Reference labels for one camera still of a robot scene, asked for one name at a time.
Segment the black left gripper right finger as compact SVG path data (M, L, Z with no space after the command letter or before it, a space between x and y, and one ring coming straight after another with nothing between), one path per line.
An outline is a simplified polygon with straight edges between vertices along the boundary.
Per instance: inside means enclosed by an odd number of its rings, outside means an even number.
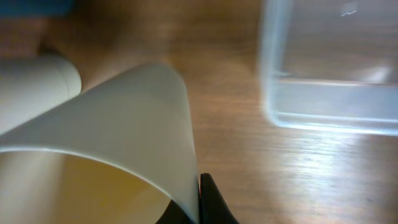
M200 175L200 223L239 224L209 173Z

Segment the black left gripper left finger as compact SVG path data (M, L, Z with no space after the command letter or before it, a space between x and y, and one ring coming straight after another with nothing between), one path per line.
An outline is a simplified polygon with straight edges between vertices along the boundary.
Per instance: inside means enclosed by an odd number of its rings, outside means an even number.
M193 224L188 215L171 200L155 224Z

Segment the blue cup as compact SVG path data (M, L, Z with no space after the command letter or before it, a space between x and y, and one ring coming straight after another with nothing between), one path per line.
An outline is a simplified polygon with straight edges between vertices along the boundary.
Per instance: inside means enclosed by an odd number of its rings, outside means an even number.
M75 0L1 0L1 17L63 16Z

